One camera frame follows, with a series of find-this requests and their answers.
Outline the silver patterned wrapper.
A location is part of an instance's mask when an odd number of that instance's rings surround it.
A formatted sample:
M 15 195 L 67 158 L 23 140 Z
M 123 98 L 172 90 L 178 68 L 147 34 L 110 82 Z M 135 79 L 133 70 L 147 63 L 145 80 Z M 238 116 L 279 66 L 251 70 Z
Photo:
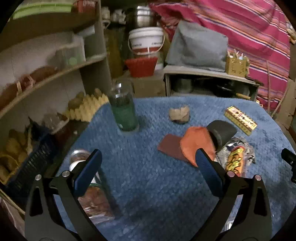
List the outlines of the silver patterned wrapper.
M 243 137 L 233 137 L 216 153 L 215 160 L 226 171 L 233 171 L 237 176 L 245 177 L 247 169 L 255 164 L 255 152 Z

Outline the white label spice jar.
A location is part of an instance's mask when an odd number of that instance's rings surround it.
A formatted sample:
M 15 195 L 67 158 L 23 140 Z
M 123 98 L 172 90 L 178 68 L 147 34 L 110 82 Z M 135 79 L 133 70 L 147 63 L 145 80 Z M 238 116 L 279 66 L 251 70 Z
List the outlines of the white label spice jar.
M 69 170 L 77 166 L 78 163 L 84 162 L 91 155 L 90 152 L 84 149 L 77 149 L 71 153 Z M 101 180 L 98 172 L 93 177 L 84 196 L 78 198 L 83 210 L 95 224 L 99 224 L 114 219 L 109 202 L 101 185 Z

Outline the orange yellow snack wrapper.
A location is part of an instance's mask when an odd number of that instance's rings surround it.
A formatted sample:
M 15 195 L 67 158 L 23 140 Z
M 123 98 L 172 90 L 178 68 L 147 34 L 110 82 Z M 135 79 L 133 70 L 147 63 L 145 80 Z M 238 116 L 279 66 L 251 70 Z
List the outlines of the orange yellow snack wrapper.
M 245 148 L 243 146 L 238 146 L 230 152 L 226 163 L 226 171 L 232 171 L 237 176 L 241 176 L 245 164 L 244 152 Z

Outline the yellow rectangular box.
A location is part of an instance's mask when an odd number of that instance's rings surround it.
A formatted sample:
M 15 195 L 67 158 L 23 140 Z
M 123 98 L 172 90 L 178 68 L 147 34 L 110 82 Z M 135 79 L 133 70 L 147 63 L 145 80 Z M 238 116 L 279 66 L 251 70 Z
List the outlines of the yellow rectangular box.
M 235 106 L 227 108 L 224 115 L 248 136 L 257 128 L 257 123 Z

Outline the dark blue plastic crate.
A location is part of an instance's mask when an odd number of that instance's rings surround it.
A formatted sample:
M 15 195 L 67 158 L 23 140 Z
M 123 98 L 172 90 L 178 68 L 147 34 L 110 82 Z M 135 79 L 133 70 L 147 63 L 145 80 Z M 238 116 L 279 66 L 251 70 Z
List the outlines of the dark blue plastic crate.
M 26 191 L 30 189 L 37 174 L 43 174 L 52 164 L 58 152 L 58 141 L 55 135 L 45 134 L 27 159 L 18 168 L 16 174 L 7 183 L 11 192 Z

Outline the black cylindrical tube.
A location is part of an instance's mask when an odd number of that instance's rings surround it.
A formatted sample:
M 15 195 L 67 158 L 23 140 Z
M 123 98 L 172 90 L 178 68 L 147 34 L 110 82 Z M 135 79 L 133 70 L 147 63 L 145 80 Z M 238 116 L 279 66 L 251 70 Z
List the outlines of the black cylindrical tube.
M 206 129 L 210 134 L 216 152 L 219 152 L 237 133 L 235 126 L 223 120 L 212 121 L 206 126 Z

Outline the blue textured table cloth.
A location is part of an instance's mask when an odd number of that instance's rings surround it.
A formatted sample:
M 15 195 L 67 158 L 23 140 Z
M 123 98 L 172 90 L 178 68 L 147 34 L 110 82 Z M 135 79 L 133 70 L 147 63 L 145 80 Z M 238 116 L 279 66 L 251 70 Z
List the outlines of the blue textured table cloth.
M 194 166 L 160 151 L 167 134 L 183 136 L 191 126 L 225 120 L 225 111 L 236 106 L 257 128 L 246 137 L 253 146 L 255 164 L 246 176 L 259 174 L 266 186 L 273 232 L 277 232 L 295 207 L 295 185 L 290 166 L 281 158 L 291 145 L 278 124 L 256 102 L 213 96 L 138 98 L 134 101 L 139 129 L 121 132 L 109 105 L 102 106 L 71 146 L 102 152 L 102 184 L 114 220 L 98 225 L 107 240 L 190 240 L 205 222 L 218 199 Z M 189 106 L 190 119 L 179 124 L 169 110 Z

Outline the orange cloth pouch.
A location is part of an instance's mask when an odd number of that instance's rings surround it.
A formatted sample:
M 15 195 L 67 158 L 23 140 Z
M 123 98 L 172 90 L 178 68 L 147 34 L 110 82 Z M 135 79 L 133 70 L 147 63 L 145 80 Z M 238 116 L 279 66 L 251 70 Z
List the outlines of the orange cloth pouch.
M 195 160 L 196 151 L 200 148 L 206 152 L 212 161 L 215 160 L 215 146 L 209 131 L 205 127 L 189 127 L 180 140 L 180 148 L 184 157 L 195 167 L 197 167 Z

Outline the yellow utensil holder box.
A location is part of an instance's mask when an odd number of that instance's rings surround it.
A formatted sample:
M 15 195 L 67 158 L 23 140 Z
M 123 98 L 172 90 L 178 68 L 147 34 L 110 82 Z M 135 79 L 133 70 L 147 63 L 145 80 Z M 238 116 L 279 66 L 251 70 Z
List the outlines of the yellow utensil holder box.
M 227 51 L 225 72 L 229 75 L 245 78 L 249 74 L 249 58 L 234 49 Z

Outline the yellow egg carton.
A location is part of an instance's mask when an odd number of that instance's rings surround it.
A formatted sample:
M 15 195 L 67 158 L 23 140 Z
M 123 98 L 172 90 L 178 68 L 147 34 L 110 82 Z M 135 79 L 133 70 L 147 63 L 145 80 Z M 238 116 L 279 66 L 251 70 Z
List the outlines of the yellow egg carton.
M 67 109 L 63 112 L 63 115 L 69 118 L 69 120 L 90 122 L 95 113 L 108 102 L 108 97 L 105 94 L 98 98 L 94 95 L 86 95 L 78 108 Z

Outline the crumpled brown cardboard piece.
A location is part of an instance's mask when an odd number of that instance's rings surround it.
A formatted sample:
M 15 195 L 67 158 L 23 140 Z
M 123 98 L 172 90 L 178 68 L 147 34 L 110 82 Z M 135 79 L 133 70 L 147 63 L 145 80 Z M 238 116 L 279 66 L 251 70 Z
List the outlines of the crumpled brown cardboard piece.
M 171 108 L 169 110 L 169 118 L 171 121 L 179 124 L 187 123 L 190 119 L 189 106 L 183 106 L 181 108 Z

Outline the green label glass jar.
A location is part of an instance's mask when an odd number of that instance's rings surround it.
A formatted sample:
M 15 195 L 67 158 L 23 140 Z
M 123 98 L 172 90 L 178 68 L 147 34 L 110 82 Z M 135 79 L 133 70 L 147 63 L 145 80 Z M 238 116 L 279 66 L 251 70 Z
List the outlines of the green label glass jar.
M 111 110 L 118 128 L 123 132 L 134 131 L 138 127 L 131 85 L 118 83 L 107 94 Z

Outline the striped pink red curtain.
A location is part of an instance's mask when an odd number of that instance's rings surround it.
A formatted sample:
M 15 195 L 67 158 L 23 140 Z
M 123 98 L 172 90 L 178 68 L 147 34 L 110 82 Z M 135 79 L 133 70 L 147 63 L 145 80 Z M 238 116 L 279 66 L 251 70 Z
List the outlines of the striped pink red curtain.
M 286 17 L 274 1 L 149 1 L 168 36 L 184 20 L 228 37 L 228 50 L 245 54 L 249 76 L 262 82 L 258 99 L 275 110 L 287 87 L 290 38 Z

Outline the low wooden side table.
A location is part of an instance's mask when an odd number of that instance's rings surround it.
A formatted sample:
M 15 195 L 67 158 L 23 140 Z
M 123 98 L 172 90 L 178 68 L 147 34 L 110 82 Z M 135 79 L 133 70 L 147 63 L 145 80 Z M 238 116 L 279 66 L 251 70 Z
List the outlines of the low wooden side table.
M 263 85 L 250 77 L 185 66 L 167 65 L 164 75 L 168 97 L 209 95 L 256 101 L 258 89 Z

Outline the grey fabric cover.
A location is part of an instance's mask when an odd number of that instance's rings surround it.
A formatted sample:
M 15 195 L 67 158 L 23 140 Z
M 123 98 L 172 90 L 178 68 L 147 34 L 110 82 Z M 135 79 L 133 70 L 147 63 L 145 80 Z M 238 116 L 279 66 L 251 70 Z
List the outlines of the grey fabric cover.
M 181 20 L 171 41 L 166 63 L 224 72 L 227 48 L 226 35 Z

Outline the clear plastic container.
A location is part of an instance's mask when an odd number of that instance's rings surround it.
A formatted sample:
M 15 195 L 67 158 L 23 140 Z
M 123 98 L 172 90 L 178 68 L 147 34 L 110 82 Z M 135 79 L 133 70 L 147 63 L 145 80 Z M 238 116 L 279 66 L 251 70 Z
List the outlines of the clear plastic container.
M 84 45 L 80 43 L 66 44 L 55 52 L 60 69 L 67 69 L 86 61 Z

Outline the wooden shelf unit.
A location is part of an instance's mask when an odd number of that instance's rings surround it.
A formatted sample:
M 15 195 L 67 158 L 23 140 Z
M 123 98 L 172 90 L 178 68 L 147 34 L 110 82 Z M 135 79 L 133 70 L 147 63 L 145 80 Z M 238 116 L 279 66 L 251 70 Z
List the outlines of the wooden shelf unit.
M 10 18 L 1 33 L 1 196 L 19 210 L 31 187 L 11 192 L 9 179 L 47 133 L 56 136 L 58 152 L 41 175 L 54 174 L 60 156 L 89 124 L 63 112 L 111 87 L 100 1 L 64 3 L 73 5 L 70 13 Z M 84 45 L 86 61 L 60 69 L 55 52 L 71 43 Z

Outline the red plastic basket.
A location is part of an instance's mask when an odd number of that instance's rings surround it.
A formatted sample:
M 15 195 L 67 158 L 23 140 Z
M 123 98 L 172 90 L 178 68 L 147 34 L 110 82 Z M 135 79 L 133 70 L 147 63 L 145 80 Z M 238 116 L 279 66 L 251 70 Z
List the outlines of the red plastic basket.
M 158 57 L 140 57 L 125 60 L 131 77 L 141 78 L 150 77 L 154 74 Z

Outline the white plastic bucket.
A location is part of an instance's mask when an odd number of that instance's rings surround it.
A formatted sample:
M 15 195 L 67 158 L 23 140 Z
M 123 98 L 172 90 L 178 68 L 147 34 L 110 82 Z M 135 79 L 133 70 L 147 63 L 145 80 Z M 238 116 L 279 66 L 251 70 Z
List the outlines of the white plastic bucket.
M 163 70 L 162 47 L 165 35 L 160 27 L 145 27 L 131 30 L 128 34 L 128 48 L 135 58 L 157 57 L 155 70 Z

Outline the stainless steel pot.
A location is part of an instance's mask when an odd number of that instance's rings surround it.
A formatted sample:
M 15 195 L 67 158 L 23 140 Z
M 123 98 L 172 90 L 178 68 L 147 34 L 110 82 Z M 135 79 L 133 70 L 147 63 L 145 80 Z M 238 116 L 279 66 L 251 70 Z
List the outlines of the stainless steel pot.
M 158 16 L 148 6 L 136 6 L 125 11 L 125 25 L 129 29 L 156 27 Z

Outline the green plastic tray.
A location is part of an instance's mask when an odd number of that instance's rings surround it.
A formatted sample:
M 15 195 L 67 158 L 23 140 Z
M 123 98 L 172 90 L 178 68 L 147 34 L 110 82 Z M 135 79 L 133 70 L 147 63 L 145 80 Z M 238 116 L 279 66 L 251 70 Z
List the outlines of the green plastic tray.
M 11 18 L 13 20 L 25 16 L 38 15 L 44 13 L 70 13 L 72 9 L 71 3 L 33 3 L 18 7 Z

